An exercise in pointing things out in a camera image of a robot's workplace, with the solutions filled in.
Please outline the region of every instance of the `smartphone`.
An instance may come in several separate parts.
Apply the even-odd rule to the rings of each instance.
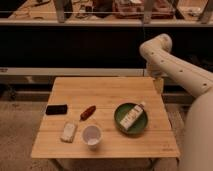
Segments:
[[[67,114],[67,104],[62,105],[48,105],[46,108],[47,115],[65,115]]]

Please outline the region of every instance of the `green plate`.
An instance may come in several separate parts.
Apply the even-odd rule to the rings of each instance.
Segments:
[[[127,112],[129,112],[135,105],[136,104],[134,103],[124,103],[118,106],[118,108],[115,110],[115,124],[118,129],[125,134],[139,134],[144,130],[148,123],[147,114],[145,111],[143,111],[143,114],[137,119],[137,121],[135,121],[135,123],[128,129],[128,131],[121,126],[120,121],[124,118]]]

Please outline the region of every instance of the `paper cup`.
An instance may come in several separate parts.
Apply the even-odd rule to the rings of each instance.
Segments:
[[[94,150],[101,141],[101,130],[95,125],[87,126],[82,132],[82,138],[89,149]]]

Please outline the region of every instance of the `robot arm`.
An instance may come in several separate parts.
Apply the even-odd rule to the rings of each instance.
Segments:
[[[213,86],[212,73],[169,54],[172,40],[161,34],[140,46],[141,55],[165,72],[192,96],[198,97]]]
[[[140,46],[141,55],[196,97],[187,114],[180,171],[213,170],[213,75],[169,54],[171,38],[162,34]]]

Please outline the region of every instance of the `floor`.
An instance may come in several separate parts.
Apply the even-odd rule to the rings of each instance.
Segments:
[[[50,90],[17,90],[11,96],[0,87],[0,171],[56,171],[46,159],[32,159],[30,153],[47,104]],[[185,108],[166,104],[166,109],[177,139],[182,148]],[[139,171],[147,166],[147,159],[117,160],[60,160],[73,171]],[[178,170],[176,159],[160,160],[155,171]]]

